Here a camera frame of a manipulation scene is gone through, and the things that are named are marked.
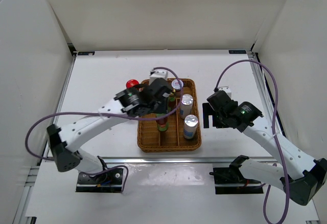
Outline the yellow cap sauce bottle front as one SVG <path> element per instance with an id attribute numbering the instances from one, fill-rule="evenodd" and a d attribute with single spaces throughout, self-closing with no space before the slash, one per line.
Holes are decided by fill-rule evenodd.
<path id="1" fill-rule="evenodd" d="M 156 114 L 156 118 L 161 118 L 163 116 L 164 116 L 164 114 Z M 169 123 L 168 123 L 167 117 L 156 120 L 156 124 L 157 124 L 157 129 L 160 132 L 165 132 L 169 128 Z"/>

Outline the purple lid dark jar front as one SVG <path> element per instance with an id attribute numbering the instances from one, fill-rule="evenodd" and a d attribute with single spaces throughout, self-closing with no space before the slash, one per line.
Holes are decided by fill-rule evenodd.
<path id="1" fill-rule="evenodd" d="M 180 98 L 180 96 L 181 96 L 181 90 L 182 90 L 182 88 L 183 88 L 183 86 L 184 86 L 183 81 L 182 81 L 182 80 L 178 81 L 177 79 L 174 79 L 174 80 L 171 82 L 171 86 L 172 86 L 172 88 L 174 88 L 174 90 L 175 90 L 175 96 L 176 96 L 177 98 Z"/>

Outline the silver white can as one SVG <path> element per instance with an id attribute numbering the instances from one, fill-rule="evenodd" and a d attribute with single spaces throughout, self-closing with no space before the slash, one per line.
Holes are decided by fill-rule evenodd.
<path id="1" fill-rule="evenodd" d="M 184 119 L 183 136 L 185 139 L 192 139 L 197 131 L 199 120 L 195 115 L 188 115 Z"/>
<path id="2" fill-rule="evenodd" d="M 180 102 L 179 115 L 182 119 L 185 119 L 191 114 L 194 99 L 190 94 L 184 94 L 180 99 Z"/>

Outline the silver top white can front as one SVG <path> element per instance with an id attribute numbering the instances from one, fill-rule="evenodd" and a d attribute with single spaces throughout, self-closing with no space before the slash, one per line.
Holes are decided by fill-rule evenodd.
<path id="1" fill-rule="evenodd" d="M 188 115 L 184 119 L 183 136 L 185 139 L 192 139 L 197 131 L 199 120 L 195 115 Z"/>

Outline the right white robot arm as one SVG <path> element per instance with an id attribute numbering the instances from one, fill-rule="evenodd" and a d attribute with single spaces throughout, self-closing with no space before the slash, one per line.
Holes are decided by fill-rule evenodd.
<path id="1" fill-rule="evenodd" d="M 240 155 L 229 165 L 235 183 L 257 180 L 289 195 L 290 200 L 305 206 L 326 182 L 326 159 L 315 159 L 297 148 L 285 136 L 273 130 L 262 112 L 250 102 L 239 104 L 218 90 L 202 104 L 203 126 L 232 128 L 251 138 L 281 166 L 251 160 Z"/>

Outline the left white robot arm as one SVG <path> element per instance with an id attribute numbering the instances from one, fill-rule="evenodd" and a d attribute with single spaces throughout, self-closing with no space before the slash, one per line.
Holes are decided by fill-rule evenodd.
<path id="1" fill-rule="evenodd" d="M 168 97 L 173 91 L 168 81 L 157 78 L 140 89 L 131 87 L 119 92 L 97 112 L 69 125 L 49 126 L 50 149 L 58 171 L 76 169 L 88 174 L 95 183 L 104 182 L 107 178 L 104 161 L 82 150 L 82 145 L 129 119 L 141 119 L 151 113 L 166 114 Z"/>

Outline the red lid sauce jar rear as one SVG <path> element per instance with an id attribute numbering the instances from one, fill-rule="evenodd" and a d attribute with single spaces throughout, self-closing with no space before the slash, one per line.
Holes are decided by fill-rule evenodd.
<path id="1" fill-rule="evenodd" d="M 139 82 L 135 79 L 130 79 L 126 82 L 127 89 L 132 88 L 132 87 L 138 89 L 138 85 L 139 85 Z"/>

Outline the wicker divided basket tray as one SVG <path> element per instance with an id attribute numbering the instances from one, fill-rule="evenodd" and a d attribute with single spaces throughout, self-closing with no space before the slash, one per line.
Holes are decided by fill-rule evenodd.
<path id="1" fill-rule="evenodd" d="M 183 94 L 190 94 L 194 99 L 191 114 L 199 120 L 196 85 L 192 79 L 181 79 L 184 83 Z M 139 121 L 137 128 L 137 145 L 145 153 L 185 152 L 193 151 L 201 146 L 200 122 L 192 139 L 183 136 L 183 119 L 179 116 L 179 109 L 168 118 L 168 129 L 158 130 L 157 122 Z"/>

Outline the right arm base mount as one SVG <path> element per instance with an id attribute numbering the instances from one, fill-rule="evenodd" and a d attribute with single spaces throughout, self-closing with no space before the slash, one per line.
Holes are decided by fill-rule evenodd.
<path id="1" fill-rule="evenodd" d="M 246 179 L 240 173 L 242 163 L 248 156 L 240 155 L 228 167 L 214 167 L 209 175 L 213 177 L 216 195 L 263 194 L 265 184 L 254 179 Z"/>

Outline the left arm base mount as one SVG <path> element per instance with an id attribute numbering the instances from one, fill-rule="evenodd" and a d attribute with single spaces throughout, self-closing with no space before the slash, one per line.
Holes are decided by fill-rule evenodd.
<path id="1" fill-rule="evenodd" d="M 125 189 L 129 169 L 125 165 L 109 168 L 101 175 L 89 176 L 79 173 L 75 192 L 80 193 L 122 193 Z"/>

